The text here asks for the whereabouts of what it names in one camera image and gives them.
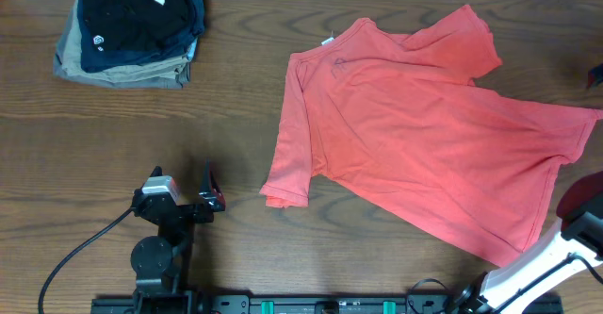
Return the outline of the red t-shirt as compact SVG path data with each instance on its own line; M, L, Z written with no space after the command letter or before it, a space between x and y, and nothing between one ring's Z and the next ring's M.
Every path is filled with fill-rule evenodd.
M480 88L501 63L470 6L412 35L368 19L290 57L261 193L305 207L324 175L498 266L538 240L562 165L579 159L597 109Z

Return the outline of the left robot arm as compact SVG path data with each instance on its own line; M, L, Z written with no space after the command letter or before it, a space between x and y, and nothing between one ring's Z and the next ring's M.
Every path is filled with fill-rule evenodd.
M130 262L136 273L135 314L207 313L206 297L187 288L187 273L197 224L211 223L225 209L224 196L205 164L198 200L179 205L175 180L157 166L132 199L134 215L158 227L157 234L140 240Z

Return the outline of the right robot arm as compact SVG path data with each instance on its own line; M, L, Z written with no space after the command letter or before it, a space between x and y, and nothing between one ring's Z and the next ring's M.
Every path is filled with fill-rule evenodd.
M587 175L564 194L557 220L527 252L484 274L455 298L446 313L521 313L562 281L602 264L602 173Z

